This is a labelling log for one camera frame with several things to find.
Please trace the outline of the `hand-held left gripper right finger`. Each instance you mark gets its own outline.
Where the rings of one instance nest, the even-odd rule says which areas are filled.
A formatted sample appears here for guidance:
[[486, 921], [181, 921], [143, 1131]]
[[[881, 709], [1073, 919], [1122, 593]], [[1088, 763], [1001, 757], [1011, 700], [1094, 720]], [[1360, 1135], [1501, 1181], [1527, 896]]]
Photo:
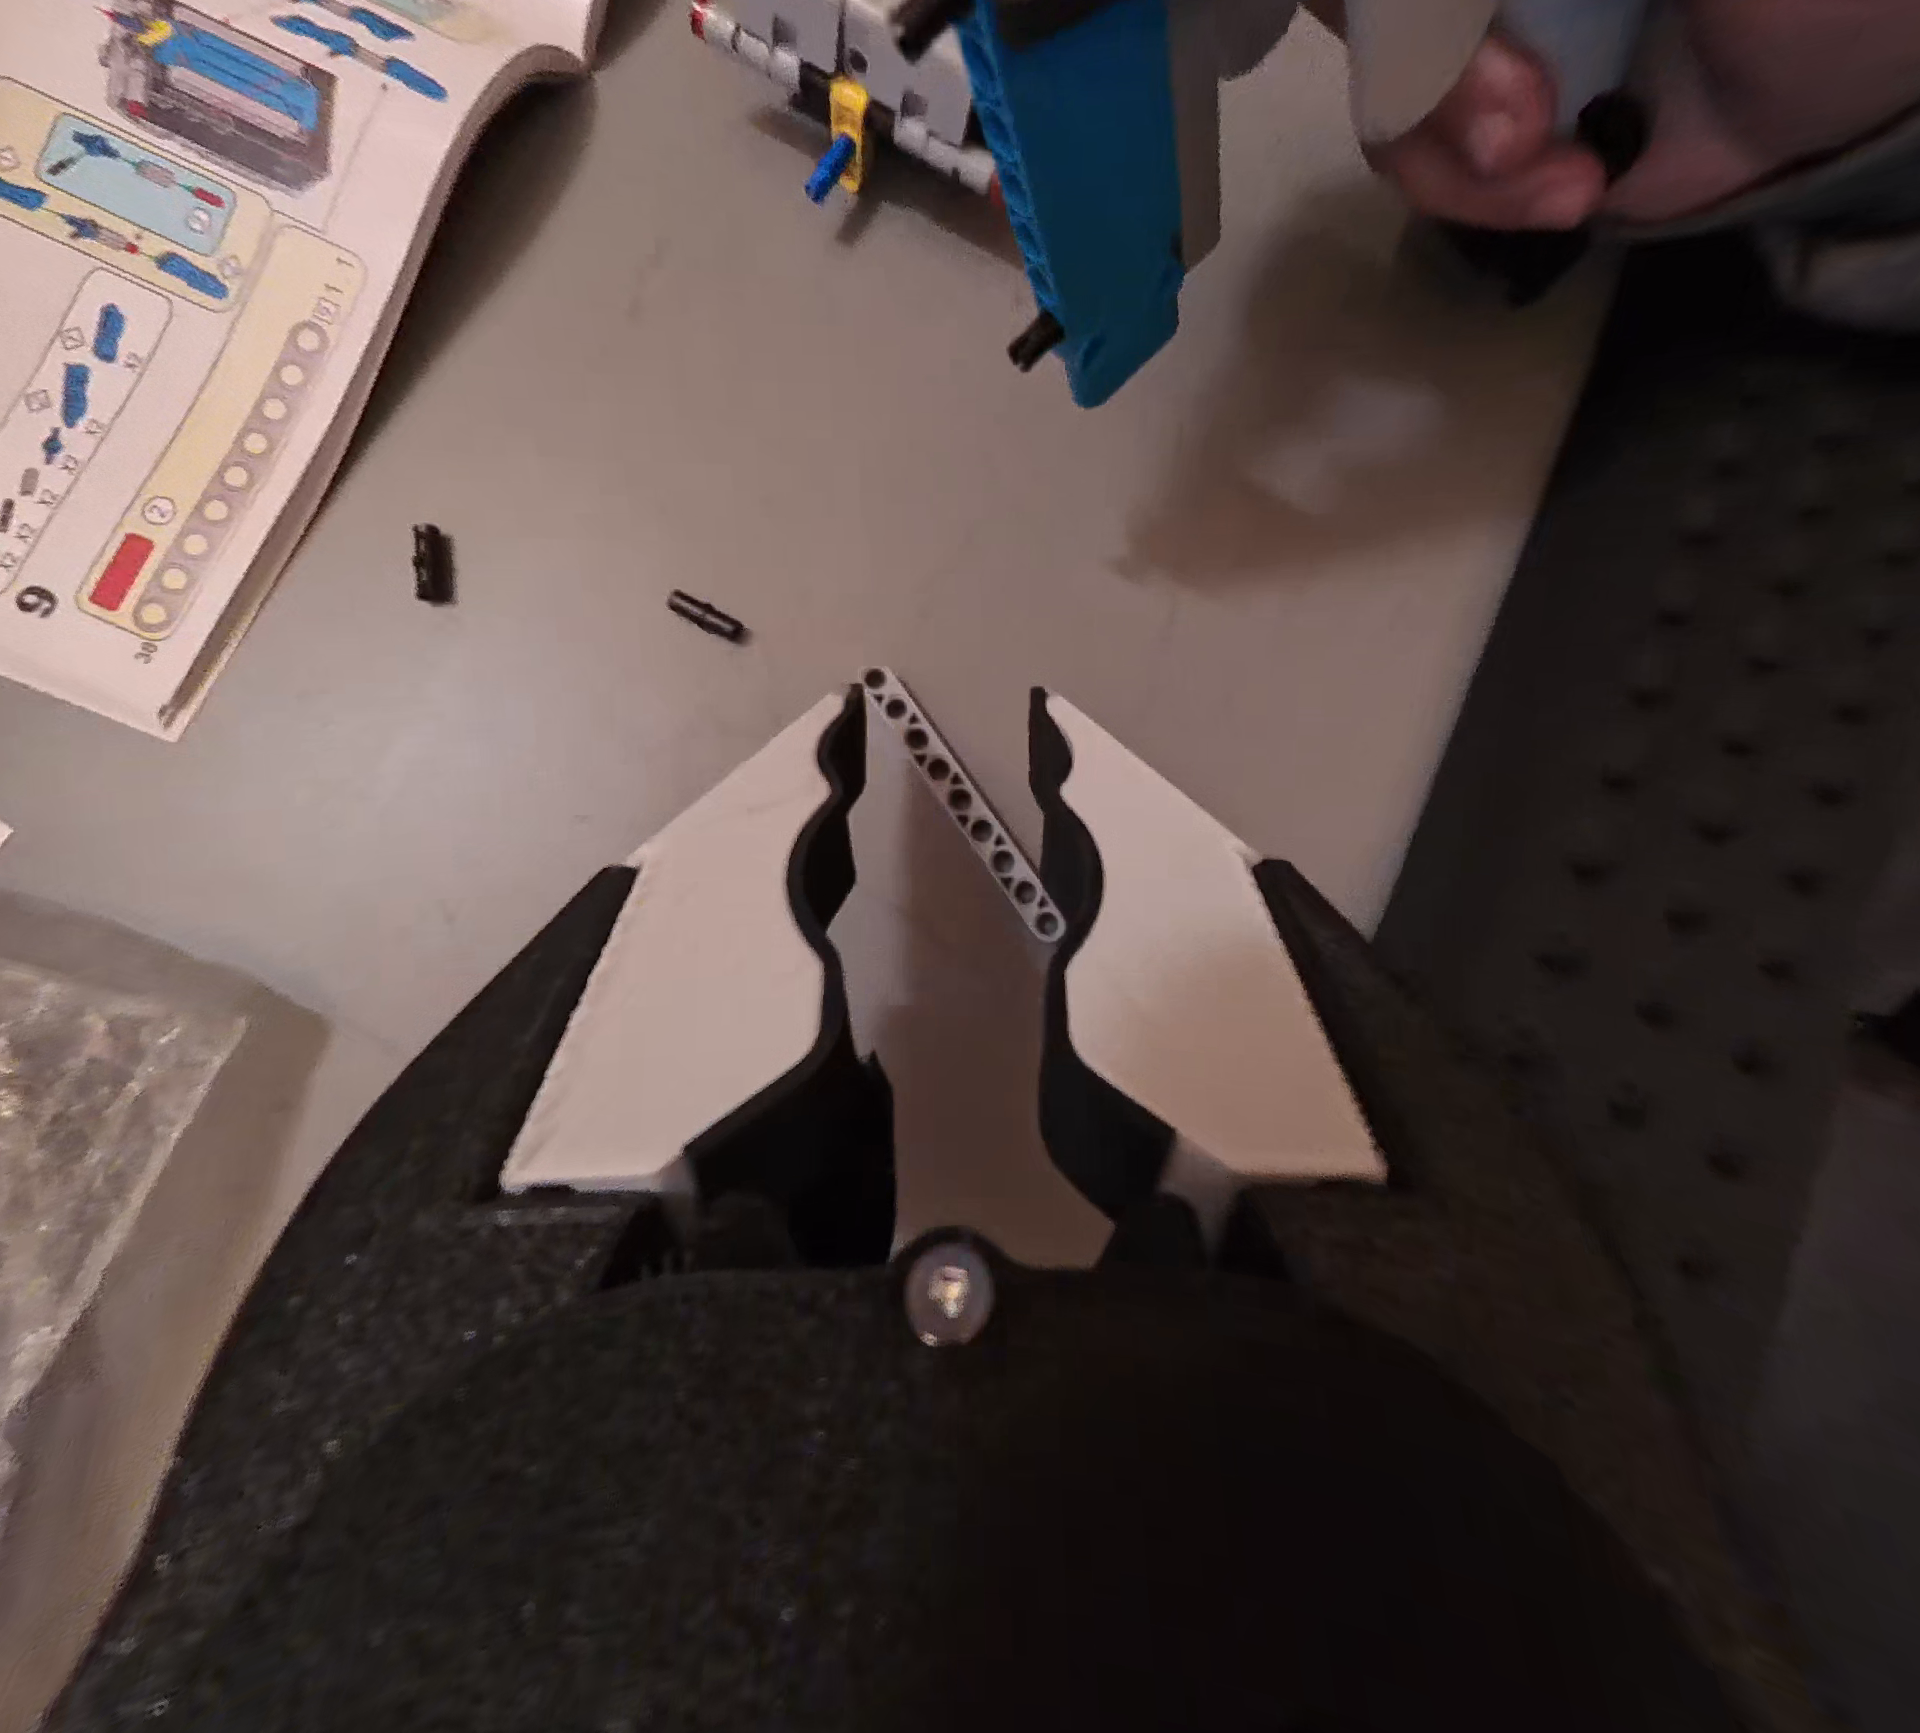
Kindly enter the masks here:
[[1058, 693], [1028, 699], [1058, 923], [1041, 1127], [1075, 1187], [1380, 1187], [1386, 1154], [1274, 911], [1282, 868]]

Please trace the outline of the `open instruction booklet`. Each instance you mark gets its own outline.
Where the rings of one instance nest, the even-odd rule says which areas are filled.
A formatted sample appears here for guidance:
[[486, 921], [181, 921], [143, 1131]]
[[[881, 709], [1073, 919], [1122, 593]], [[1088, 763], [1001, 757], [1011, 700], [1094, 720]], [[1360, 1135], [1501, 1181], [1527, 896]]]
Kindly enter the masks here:
[[2, 670], [178, 738], [611, 0], [2, 0]]

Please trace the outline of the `clear bubble wrap bag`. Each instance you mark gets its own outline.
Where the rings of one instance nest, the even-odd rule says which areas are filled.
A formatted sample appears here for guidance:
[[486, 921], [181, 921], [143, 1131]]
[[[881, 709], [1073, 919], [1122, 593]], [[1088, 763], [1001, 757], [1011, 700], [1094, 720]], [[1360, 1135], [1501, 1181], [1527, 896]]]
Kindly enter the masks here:
[[249, 1022], [2, 964], [2, 1484], [24, 1409]]

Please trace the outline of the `grey desk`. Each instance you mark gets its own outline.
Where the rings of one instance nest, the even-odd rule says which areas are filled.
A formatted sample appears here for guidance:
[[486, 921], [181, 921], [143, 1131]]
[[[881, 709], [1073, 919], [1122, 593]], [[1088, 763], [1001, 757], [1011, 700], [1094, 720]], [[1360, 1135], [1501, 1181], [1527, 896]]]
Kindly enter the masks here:
[[[596, 76], [476, 142], [336, 489], [182, 738], [4, 688], [4, 958], [249, 1022], [22, 1411], [4, 1730], [83, 1656], [355, 1122], [863, 668], [1031, 849], [1042, 685], [1358, 929], [1394, 889], [1614, 274], [1510, 310], [1428, 263], [1301, 22], [1224, 94], [1176, 341], [1083, 410], [1006, 360], [1032, 307], [997, 211], [908, 162], [807, 207], [814, 141], [688, 2], [613, 0]], [[417, 523], [448, 609], [413, 593]]]

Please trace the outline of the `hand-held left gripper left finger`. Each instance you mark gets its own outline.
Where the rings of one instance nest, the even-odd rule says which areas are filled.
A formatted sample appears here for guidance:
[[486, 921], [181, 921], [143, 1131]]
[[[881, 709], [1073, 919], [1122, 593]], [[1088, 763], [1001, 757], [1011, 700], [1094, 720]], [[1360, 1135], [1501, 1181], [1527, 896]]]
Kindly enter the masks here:
[[832, 940], [865, 783], [849, 686], [638, 847], [502, 1193], [894, 1193], [894, 1096]]

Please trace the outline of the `blue perforated building beam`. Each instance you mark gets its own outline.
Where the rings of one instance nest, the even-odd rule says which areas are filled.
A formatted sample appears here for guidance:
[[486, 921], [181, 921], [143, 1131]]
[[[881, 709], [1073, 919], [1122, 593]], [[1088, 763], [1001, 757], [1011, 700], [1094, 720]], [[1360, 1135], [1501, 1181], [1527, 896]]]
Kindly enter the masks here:
[[1182, 198], [1167, 0], [1119, 0], [1046, 40], [1005, 38], [997, 0], [955, 27], [1037, 310], [1070, 398], [1112, 401], [1176, 334]]

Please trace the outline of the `black dotted mat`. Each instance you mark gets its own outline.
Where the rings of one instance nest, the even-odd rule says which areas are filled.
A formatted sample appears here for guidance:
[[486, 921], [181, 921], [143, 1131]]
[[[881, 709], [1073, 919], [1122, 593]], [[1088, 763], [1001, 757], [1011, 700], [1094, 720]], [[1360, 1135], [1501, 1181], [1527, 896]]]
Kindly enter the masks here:
[[1837, 1730], [1916, 1730], [1916, 341], [1628, 264], [1378, 932], [1551, 1131]]

